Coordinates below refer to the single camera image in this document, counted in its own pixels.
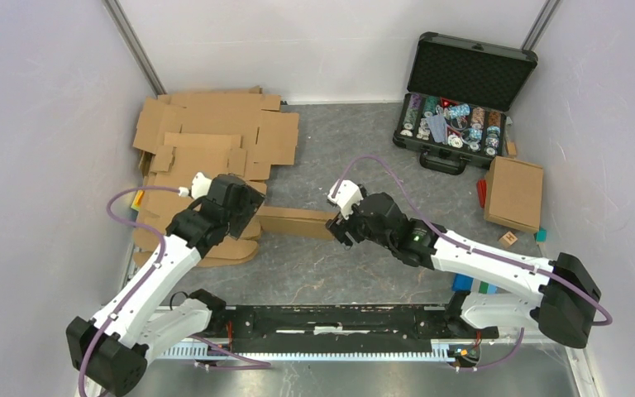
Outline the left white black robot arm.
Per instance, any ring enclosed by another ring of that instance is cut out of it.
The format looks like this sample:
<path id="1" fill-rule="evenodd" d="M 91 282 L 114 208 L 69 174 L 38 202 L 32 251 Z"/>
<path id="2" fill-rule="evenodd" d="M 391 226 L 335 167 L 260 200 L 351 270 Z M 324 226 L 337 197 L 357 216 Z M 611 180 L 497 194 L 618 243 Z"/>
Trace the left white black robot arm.
<path id="1" fill-rule="evenodd" d="M 74 318 L 65 329 L 81 396 L 89 380 L 103 395 L 127 395 L 170 347 L 198 332 L 216 337 L 226 328 L 221 309 L 195 298 L 157 319 L 152 315 L 215 246 L 227 237 L 241 237 L 265 195 L 235 175 L 210 179 L 201 172 L 189 187 L 172 191 L 191 202 L 171 218 L 165 232 L 146 227 L 158 240 L 151 257 L 109 303 L 89 319 Z"/>

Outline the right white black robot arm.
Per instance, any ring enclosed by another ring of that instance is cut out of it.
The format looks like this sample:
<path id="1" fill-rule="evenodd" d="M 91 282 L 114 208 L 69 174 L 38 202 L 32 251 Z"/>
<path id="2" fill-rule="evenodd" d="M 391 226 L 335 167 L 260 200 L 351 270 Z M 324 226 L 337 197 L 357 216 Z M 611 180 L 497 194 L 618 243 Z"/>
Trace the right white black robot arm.
<path id="1" fill-rule="evenodd" d="M 455 294 L 444 316 L 454 337 L 485 328 L 536 328 L 554 342 L 582 349 L 599 325 L 594 317 L 601 292 L 576 256 L 522 256 L 479 244 L 410 218 L 388 194 L 363 194 L 349 181 L 327 200 L 339 212 L 326 228 L 343 245 L 373 242 L 405 265 L 466 275 L 502 289 L 494 295 Z"/>

